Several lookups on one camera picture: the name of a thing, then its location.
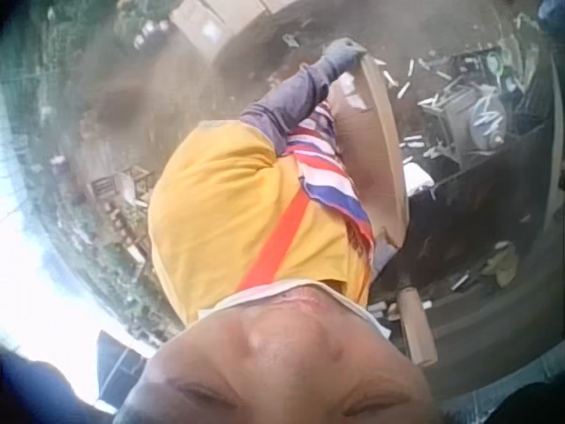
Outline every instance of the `tool handle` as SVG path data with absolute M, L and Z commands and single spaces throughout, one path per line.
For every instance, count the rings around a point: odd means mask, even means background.
M 401 290 L 396 303 L 412 362 L 429 367 L 438 361 L 438 352 L 418 290 L 413 287 Z

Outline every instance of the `glove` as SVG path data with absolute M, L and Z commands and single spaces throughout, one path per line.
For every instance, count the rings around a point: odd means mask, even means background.
M 351 38 L 342 38 L 332 42 L 322 59 L 319 61 L 322 68 L 326 69 L 331 80 L 337 80 L 340 75 L 355 69 L 367 50 Z

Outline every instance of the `gray sleeve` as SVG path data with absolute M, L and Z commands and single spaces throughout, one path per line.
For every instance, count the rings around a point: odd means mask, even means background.
M 282 155 L 290 133 L 326 100 L 329 85 L 337 77 L 335 67 L 324 57 L 303 65 L 273 93 L 248 106 L 240 120 L 260 130 L 273 143 L 276 155 Z

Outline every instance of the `dirt ground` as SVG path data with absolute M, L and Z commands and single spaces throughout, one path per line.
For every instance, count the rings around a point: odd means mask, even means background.
M 297 54 L 282 41 L 282 34 L 294 32 L 305 22 L 308 24 L 297 36 L 298 54 L 316 57 L 325 44 L 349 35 L 387 62 L 402 85 L 411 58 L 431 60 L 495 43 L 512 25 L 509 16 L 513 11 L 533 3 L 310 0 L 308 13 L 299 7 L 291 11 L 290 23 L 280 27 L 272 39 L 242 41 L 244 45 L 238 48 L 244 54 L 224 61 L 221 69 L 199 60 L 190 43 L 176 33 L 157 55 L 126 59 L 95 89 L 98 109 L 109 117 L 109 123 L 91 137 L 83 134 L 80 143 L 63 143 L 63 149 L 73 158 L 84 183 L 133 164 L 159 173 L 200 120 L 237 118 L 247 103 L 268 91 L 267 77 Z M 88 73 L 88 61 L 84 72 Z M 411 89 L 394 105 L 401 136 L 417 124 L 410 107 L 444 84 L 445 80 L 434 75 L 419 77 L 417 67 Z

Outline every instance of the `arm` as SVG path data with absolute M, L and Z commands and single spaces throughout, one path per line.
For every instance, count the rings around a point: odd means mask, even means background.
M 290 133 L 328 97 L 329 85 L 358 64 L 365 49 L 348 39 L 330 44 L 326 54 L 312 66 L 304 65 L 274 93 L 248 106 L 240 120 L 260 130 L 275 147 L 286 150 Z

